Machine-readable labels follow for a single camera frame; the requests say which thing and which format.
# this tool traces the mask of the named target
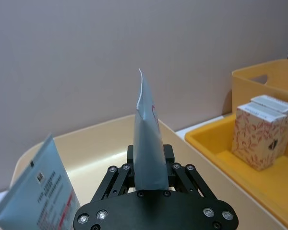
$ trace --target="yellow basket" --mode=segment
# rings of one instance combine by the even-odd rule
[[[185,140],[288,228],[288,145],[273,166],[256,171],[230,152],[234,125],[231,115],[187,133]]]
[[[288,59],[232,72],[232,111],[262,94],[288,102]]]

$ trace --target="yellow plastic tray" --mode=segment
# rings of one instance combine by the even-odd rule
[[[185,139],[288,228],[288,146],[273,166],[256,171],[230,152],[234,121],[235,115],[228,116],[187,133]]]

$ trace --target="screw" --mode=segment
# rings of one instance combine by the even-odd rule
[[[219,222],[213,222],[213,227],[214,227],[216,230],[222,229],[222,225],[221,225]]]
[[[138,192],[138,197],[143,197],[144,193],[143,192]]]
[[[123,169],[128,170],[128,169],[130,169],[130,166],[129,166],[128,164],[125,164],[125,165],[123,166]]]
[[[100,230],[100,225],[99,225],[99,224],[94,224],[94,225],[91,227],[91,230]]]
[[[188,169],[188,170],[193,170],[193,169],[194,169],[194,166],[189,164],[189,165],[187,166],[187,169]]]
[[[223,211],[222,212],[222,216],[227,219],[227,220],[232,220],[234,219],[234,216],[232,215],[232,213],[230,213],[229,211]]]
[[[203,213],[205,214],[205,216],[207,217],[213,217],[215,215],[215,213],[213,212],[213,210],[209,207],[206,207],[203,209]]]
[[[179,164],[174,164],[173,167],[174,167],[174,169],[179,169],[180,165]]]
[[[107,211],[100,210],[99,212],[97,212],[97,219],[104,219],[107,217],[107,215],[108,215]]]
[[[115,167],[110,167],[110,168],[109,168],[109,171],[110,171],[110,172],[115,172],[115,171],[116,171],[116,168],[115,168]]]
[[[166,197],[169,197],[171,195],[171,192],[170,191],[164,191],[163,195]]]
[[[78,218],[78,223],[79,224],[84,224],[88,221],[88,215],[86,214],[82,214],[79,218]]]

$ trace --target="patterned box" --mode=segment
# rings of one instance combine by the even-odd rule
[[[281,140],[279,140],[278,153],[276,154],[276,157],[283,156],[288,143],[288,102],[284,102],[267,95],[254,97],[251,99],[251,102],[255,102],[270,109],[274,109],[287,116],[280,130],[280,132],[284,132],[284,135],[282,136]]]
[[[286,115],[250,102],[238,106],[232,152],[256,170],[272,165]]]

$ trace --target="gray wall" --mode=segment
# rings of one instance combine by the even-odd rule
[[[229,112],[232,70],[288,53],[288,0],[0,0],[0,190],[17,159],[134,112],[141,67],[173,129]]]

